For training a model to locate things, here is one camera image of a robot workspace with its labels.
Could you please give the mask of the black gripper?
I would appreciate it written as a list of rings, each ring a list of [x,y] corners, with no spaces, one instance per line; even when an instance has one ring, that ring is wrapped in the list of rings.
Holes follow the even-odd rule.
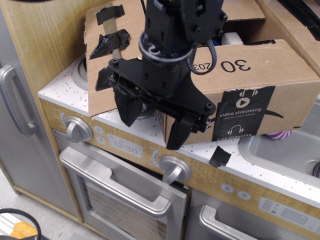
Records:
[[[118,113],[126,126],[138,118],[143,104],[174,118],[168,150],[179,150],[191,132],[205,132],[208,128],[216,107],[194,85],[184,61],[114,58],[108,70]]]

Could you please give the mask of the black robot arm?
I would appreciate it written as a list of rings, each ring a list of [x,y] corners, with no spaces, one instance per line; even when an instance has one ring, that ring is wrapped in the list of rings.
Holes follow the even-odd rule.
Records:
[[[108,83],[124,124],[131,126],[143,105],[174,118],[166,147],[178,150],[191,133],[205,132],[215,105],[192,82],[197,46],[222,34],[227,15],[221,0],[149,0],[138,46],[141,59],[112,59]]]

